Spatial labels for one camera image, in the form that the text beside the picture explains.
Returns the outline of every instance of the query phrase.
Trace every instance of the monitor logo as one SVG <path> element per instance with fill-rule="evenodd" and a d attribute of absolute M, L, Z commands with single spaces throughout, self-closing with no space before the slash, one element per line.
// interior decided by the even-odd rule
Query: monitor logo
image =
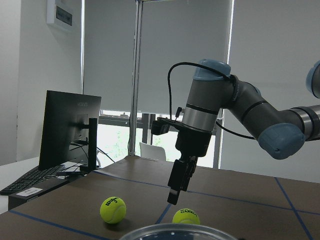
<path fill-rule="evenodd" d="M 79 101 L 78 102 L 78 107 L 88 107 L 88 103 L 85 101 Z"/>

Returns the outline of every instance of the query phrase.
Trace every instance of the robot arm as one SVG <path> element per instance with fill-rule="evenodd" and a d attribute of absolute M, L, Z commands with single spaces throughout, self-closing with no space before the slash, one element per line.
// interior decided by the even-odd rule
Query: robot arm
<path fill-rule="evenodd" d="M 181 190 L 186 191 L 195 171 L 198 157 L 207 153 L 211 132 L 219 110 L 228 109 L 243 124 L 259 145 L 275 159 L 285 159 L 296 153 L 305 141 L 320 137 L 320 105 L 294 107 L 278 111 L 253 85 L 231 75 L 223 62 L 204 59 L 196 68 L 181 122 L 158 118 L 151 133 L 167 133 L 173 126 L 178 132 L 175 147 L 181 158 L 175 160 L 168 186 L 168 202 L 176 204 Z M 320 98 L 320 62 L 307 77 L 307 85 Z"/>

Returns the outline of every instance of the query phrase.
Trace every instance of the wall-mounted box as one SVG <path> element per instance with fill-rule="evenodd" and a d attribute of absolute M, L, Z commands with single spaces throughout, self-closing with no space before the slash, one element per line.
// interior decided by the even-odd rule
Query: wall-mounted box
<path fill-rule="evenodd" d="M 60 0 L 47 0 L 46 23 L 61 30 L 71 32 L 73 27 L 73 11 Z"/>

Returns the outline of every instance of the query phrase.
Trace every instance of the transparent lid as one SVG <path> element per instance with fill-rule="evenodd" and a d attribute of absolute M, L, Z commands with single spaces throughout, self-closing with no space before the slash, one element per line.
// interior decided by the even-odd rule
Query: transparent lid
<path fill-rule="evenodd" d="M 139 228 L 120 240 L 237 240 L 233 236 L 203 225 L 163 223 Z"/>

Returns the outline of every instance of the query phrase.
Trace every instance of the metal pole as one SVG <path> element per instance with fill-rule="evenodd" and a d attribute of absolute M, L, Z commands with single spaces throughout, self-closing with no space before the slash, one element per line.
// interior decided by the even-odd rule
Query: metal pole
<path fill-rule="evenodd" d="M 133 72 L 132 72 L 132 99 L 130 113 L 130 133 L 128 142 L 128 155 L 135 155 L 136 129 L 137 129 L 137 105 L 139 86 L 139 65 L 140 65 L 140 38 L 143 1 L 136 0 L 135 30 L 134 30 L 134 52 L 133 52 Z"/>

